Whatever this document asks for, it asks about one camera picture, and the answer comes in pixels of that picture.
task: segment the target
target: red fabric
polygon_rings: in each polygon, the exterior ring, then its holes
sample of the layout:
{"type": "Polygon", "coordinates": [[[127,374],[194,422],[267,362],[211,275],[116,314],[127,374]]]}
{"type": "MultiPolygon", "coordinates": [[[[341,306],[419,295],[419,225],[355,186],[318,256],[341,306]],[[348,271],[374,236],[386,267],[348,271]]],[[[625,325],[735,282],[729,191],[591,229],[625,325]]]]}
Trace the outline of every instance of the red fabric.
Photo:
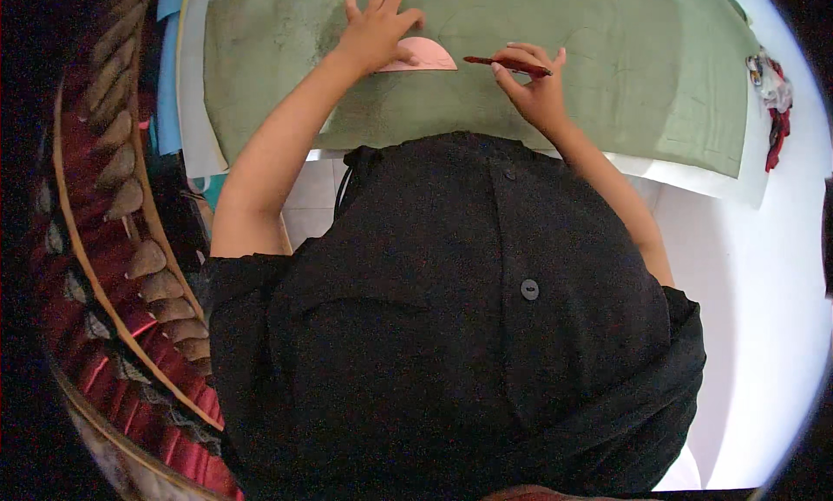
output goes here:
{"type": "MultiPolygon", "coordinates": [[[[112,192],[93,188],[109,154],[90,152],[95,138],[73,112],[88,80],[89,75],[82,68],[68,69],[64,85],[64,109],[68,111],[61,117],[64,174],[82,244],[108,299],[140,346],[188,398],[222,424],[216,393],[161,335],[161,329],[138,297],[140,281],[124,276],[134,248],[120,221],[103,221],[112,192]]],[[[140,231],[145,230],[141,215],[133,217],[140,231]]],[[[179,428],[168,425],[167,406],[144,402],[138,382],[118,380],[102,340],[88,338],[84,328],[86,306],[63,295],[67,269],[77,267],[80,275],[80,266],[72,255],[69,239],[63,255],[47,254],[44,239],[49,220],[44,215],[33,218],[30,268],[36,281],[34,298],[42,312],[47,346],[60,367],[92,406],[130,440],[200,485],[242,500],[243,494],[224,462],[191,442],[179,428]]],[[[90,293],[88,301],[94,300],[90,293]]]]}
{"type": "MultiPolygon", "coordinates": [[[[775,69],[778,76],[784,78],[784,69],[781,69],[781,64],[774,59],[767,59],[767,61],[775,69]]],[[[784,146],[784,138],[790,135],[790,110],[781,113],[776,109],[770,109],[770,117],[772,118],[772,128],[770,129],[770,151],[766,154],[765,170],[776,168],[778,164],[778,155],[781,153],[781,147],[784,146]]]]}

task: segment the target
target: button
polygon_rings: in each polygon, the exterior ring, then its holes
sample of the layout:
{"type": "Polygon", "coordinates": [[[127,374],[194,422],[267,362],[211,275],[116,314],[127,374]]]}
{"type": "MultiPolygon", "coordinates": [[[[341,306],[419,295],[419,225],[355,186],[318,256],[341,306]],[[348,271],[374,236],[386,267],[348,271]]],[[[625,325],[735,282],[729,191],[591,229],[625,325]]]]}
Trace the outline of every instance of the button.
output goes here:
{"type": "Polygon", "coordinates": [[[521,283],[521,295],[526,300],[535,300],[538,298],[538,283],[528,278],[521,283]]]}

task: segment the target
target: pink paper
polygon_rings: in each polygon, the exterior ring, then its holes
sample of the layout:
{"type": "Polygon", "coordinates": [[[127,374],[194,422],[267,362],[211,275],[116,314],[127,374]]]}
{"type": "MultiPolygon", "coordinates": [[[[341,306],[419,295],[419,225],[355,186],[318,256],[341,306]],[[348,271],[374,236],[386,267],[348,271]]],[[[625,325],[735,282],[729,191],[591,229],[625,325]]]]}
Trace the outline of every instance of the pink paper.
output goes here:
{"type": "Polygon", "coordinates": [[[422,38],[421,36],[410,36],[399,40],[400,47],[410,49],[414,54],[416,65],[406,64],[405,62],[397,60],[392,64],[385,65],[379,73],[390,71],[408,71],[408,70],[457,70],[457,64],[454,59],[448,54],[448,51],[437,44],[434,40],[429,38],[422,38]]]}

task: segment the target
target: black shirt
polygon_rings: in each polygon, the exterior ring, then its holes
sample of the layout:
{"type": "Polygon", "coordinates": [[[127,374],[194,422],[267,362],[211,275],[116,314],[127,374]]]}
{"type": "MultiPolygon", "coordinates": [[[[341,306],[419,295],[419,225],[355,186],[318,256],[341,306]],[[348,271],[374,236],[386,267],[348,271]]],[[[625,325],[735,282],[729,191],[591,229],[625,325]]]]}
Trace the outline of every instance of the black shirt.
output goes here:
{"type": "Polygon", "coordinates": [[[705,351],[619,218],[559,160],[453,133],[348,155],[292,257],[209,259],[233,472],[255,498],[650,490],[705,351]]]}

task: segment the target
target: red pen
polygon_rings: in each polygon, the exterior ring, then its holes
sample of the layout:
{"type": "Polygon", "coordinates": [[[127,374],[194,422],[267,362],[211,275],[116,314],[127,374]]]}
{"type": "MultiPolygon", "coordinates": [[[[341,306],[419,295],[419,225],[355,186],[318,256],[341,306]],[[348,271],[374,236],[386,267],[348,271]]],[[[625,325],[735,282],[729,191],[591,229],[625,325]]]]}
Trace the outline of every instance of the red pen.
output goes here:
{"type": "Polygon", "coordinates": [[[524,73],[525,75],[552,76],[552,71],[546,67],[527,64],[526,62],[521,62],[515,59],[491,59],[481,58],[479,56],[466,56],[463,59],[470,64],[492,65],[497,62],[498,64],[503,65],[506,69],[513,70],[515,73],[524,73]]]}

